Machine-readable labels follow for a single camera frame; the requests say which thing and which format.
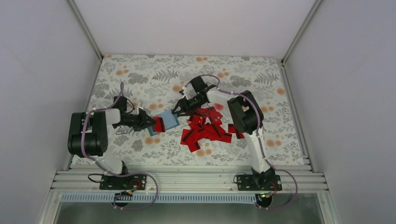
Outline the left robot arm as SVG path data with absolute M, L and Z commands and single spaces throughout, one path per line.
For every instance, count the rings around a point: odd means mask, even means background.
M 127 103 L 126 97 L 117 96 L 107 108 L 73 113 L 67 141 L 71 155 L 93 161 L 104 175 L 112 175 L 111 182 L 118 189 L 129 185 L 130 176 L 124 161 L 107 153 L 107 128 L 126 126 L 137 132 L 157 124 L 154 118 L 139 107 L 128 111 Z

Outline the teal card holder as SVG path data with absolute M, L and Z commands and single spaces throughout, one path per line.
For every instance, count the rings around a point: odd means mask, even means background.
M 158 114 L 158 115 L 156 115 L 154 117 L 163 118 L 164 125 L 165 125 L 165 131 L 168 131 L 168 130 L 180 125 L 180 123 L 178 121 L 178 116 L 177 115 L 173 115 L 171 110 L 166 110 L 166 111 L 164 111 L 164 112 L 162 112 L 162 113 L 160 113 L 160 114 Z M 160 134 L 158 132 L 154 132 L 153 127 L 154 126 L 151 126 L 151 127 L 148 128 L 148 132 L 149 132 L 149 135 L 151 137 L 154 136 L 154 135 Z

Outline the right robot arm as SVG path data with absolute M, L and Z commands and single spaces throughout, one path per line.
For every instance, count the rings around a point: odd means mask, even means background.
M 275 178 L 275 169 L 266 158 L 263 140 L 264 115 L 250 91 L 242 93 L 230 92 L 219 88 L 218 84 L 208 85 L 203 76 L 197 76 L 188 82 L 195 91 L 189 98 L 185 94 L 186 87 L 180 90 L 181 98 L 177 101 L 172 113 L 182 116 L 196 116 L 210 121 L 218 119 L 211 108 L 203 108 L 204 104 L 219 104 L 229 110 L 232 124 L 236 132 L 243 134 L 252 156 L 253 184 L 259 190 L 266 189 Z

